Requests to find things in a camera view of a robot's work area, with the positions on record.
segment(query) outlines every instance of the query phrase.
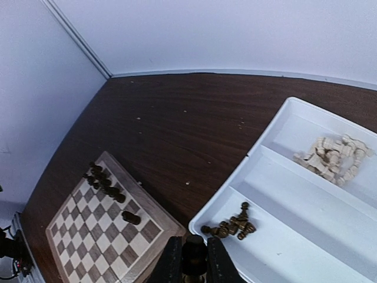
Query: chessboard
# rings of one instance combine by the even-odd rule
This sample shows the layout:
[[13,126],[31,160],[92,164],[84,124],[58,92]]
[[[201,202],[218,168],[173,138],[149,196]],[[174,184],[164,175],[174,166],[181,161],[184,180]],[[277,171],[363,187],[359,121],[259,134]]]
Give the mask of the chessboard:
[[[61,279],[64,283],[144,282],[168,239],[183,236],[186,230],[112,155],[104,152],[95,164],[126,199],[118,203],[81,179],[46,229]],[[140,224],[124,221],[123,211],[139,216]]]

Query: wooden table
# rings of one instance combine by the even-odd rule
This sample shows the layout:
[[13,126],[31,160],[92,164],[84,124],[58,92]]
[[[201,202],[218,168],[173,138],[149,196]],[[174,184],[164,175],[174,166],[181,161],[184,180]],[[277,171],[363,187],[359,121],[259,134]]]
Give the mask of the wooden table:
[[377,132],[377,92],[361,88],[248,75],[110,79],[61,143],[22,214],[46,282],[59,279],[45,229],[89,161],[105,150],[113,154],[187,227],[290,96]]

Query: fallen chess piece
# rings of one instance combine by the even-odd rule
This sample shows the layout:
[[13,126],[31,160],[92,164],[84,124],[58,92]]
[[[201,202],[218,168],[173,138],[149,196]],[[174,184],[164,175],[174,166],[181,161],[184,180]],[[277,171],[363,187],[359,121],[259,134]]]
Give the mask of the fallen chess piece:
[[137,216],[129,211],[122,212],[123,220],[133,225],[139,225],[141,222],[140,216]]

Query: dark chess piece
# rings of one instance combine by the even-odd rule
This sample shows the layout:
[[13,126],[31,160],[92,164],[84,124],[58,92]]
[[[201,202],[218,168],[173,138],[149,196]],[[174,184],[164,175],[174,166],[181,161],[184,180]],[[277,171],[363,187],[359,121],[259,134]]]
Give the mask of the dark chess piece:
[[206,226],[206,225],[203,225],[201,228],[200,228],[201,232],[204,233],[204,234],[209,234],[211,232],[211,227],[209,226]]
[[96,165],[94,162],[89,162],[91,172],[102,172],[103,168],[99,165]]
[[109,180],[109,179],[100,179],[100,183],[104,187],[110,187],[111,186],[111,180]]
[[93,188],[94,189],[96,189],[96,190],[98,190],[101,186],[100,186],[100,183],[98,183],[98,182],[95,182],[93,185]]
[[92,176],[87,176],[86,177],[86,180],[88,181],[88,184],[90,185],[90,186],[92,186],[94,183],[95,183],[95,177],[92,175]]
[[256,228],[254,227],[254,225],[248,222],[245,229],[237,235],[237,238],[242,241],[248,234],[254,233],[255,231]]
[[229,229],[228,227],[220,227],[217,231],[217,235],[220,239],[226,238],[229,236]]
[[118,203],[124,203],[125,202],[125,195],[121,194],[121,193],[118,193],[116,196],[115,196],[115,201],[117,201]]
[[243,202],[242,205],[241,205],[241,213],[240,215],[238,216],[238,220],[239,221],[248,221],[249,220],[249,216],[247,215],[247,210],[249,209],[249,204],[247,202]]
[[129,211],[122,212],[122,217],[124,221],[127,221],[133,225],[139,225],[141,222],[141,218]]
[[238,231],[238,226],[229,224],[226,221],[221,221],[220,227],[226,227],[228,229],[230,235],[235,235]]

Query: chess piece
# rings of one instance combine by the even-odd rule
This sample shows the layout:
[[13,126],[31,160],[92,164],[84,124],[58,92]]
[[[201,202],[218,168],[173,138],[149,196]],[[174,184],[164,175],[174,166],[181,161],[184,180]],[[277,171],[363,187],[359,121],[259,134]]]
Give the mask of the chess piece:
[[247,210],[249,209],[249,204],[247,202],[243,202],[241,205],[241,213],[238,216],[239,221],[247,221],[249,219],[249,216],[247,215]]
[[226,227],[229,231],[229,235],[235,235],[238,231],[238,227],[236,225],[231,225],[225,221],[220,222],[220,227]]
[[95,183],[95,177],[84,174],[84,178],[87,180],[88,184],[92,186]]
[[125,195],[118,193],[114,197],[114,200],[117,201],[118,203],[124,203],[125,202]]
[[209,234],[211,232],[211,227],[209,226],[206,226],[206,225],[203,225],[201,228],[200,228],[201,232],[204,233],[204,234]]
[[129,222],[133,225],[139,225],[141,222],[141,218],[129,211],[122,212],[123,220]]
[[94,162],[89,162],[91,172],[102,172],[103,168],[99,165],[96,165]]
[[101,186],[100,186],[100,183],[98,183],[98,182],[95,182],[95,183],[93,183],[93,188],[94,189],[96,189],[96,190],[98,190]]
[[227,227],[220,227],[219,230],[217,231],[217,237],[220,239],[226,238],[229,236],[229,230]]
[[254,227],[253,224],[251,223],[248,223],[245,227],[245,229],[243,231],[241,231],[238,235],[237,235],[237,238],[238,240],[243,240],[244,238],[246,238],[246,236],[250,233],[253,233],[255,232],[256,228]]
[[239,221],[238,218],[236,218],[235,216],[232,216],[230,218],[230,224],[235,225],[241,230],[243,230],[247,224],[247,221]]

